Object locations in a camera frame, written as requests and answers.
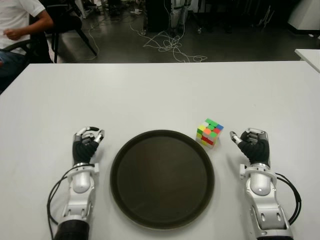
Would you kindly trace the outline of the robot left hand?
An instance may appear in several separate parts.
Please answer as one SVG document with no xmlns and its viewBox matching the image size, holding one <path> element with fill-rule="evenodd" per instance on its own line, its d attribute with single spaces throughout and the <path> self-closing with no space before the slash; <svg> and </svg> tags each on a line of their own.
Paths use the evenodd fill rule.
<svg viewBox="0 0 320 240">
<path fill-rule="evenodd" d="M 73 136 L 72 143 L 73 166 L 89 164 L 104 137 L 105 131 L 94 126 L 78 130 Z"/>
</svg>

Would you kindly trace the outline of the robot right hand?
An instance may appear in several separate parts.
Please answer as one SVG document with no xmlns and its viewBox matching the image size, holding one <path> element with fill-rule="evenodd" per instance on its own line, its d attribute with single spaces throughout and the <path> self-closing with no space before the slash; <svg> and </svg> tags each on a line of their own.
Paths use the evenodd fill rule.
<svg viewBox="0 0 320 240">
<path fill-rule="evenodd" d="M 270 145 L 266 131 L 249 127 L 241 136 L 234 131 L 229 134 L 231 140 L 248 158 L 251 165 L 264 164 L 270 167 Z"/>
</svg>

